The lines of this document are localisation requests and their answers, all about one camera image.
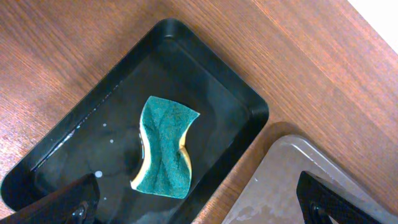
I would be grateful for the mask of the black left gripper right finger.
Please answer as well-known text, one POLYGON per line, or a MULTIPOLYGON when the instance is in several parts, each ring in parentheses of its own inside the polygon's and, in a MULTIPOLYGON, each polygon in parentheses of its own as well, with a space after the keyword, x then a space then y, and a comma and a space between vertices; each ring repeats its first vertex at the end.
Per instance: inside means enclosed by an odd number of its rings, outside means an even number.
POLYGON ((309 171, 300 173, 296 194, 305 224, 332 224, 333 220, 337 223, 381 223, 339 195, 335 185, 309 171))

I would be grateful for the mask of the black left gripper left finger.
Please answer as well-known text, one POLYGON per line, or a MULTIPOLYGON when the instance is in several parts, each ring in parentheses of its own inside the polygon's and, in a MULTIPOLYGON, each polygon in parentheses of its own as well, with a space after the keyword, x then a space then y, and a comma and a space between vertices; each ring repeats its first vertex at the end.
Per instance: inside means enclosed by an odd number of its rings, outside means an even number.
POLYGON ((1 220, 1 224, 95 222, 100 190, 96 177, 87 174, 66 187, 1 220))

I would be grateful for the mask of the green yellow sponge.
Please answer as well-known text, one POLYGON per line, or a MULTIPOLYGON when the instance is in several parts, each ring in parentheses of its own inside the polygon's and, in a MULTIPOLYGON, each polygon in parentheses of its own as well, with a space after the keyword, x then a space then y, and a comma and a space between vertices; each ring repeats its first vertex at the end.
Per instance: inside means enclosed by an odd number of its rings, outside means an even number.
POLYGON ((143 162, 130 181, 143 194, 183 199, 192 183, 192 163, 185 147, 187 132, 200 116, 165 98, 148 97, 139 120, 143 162))

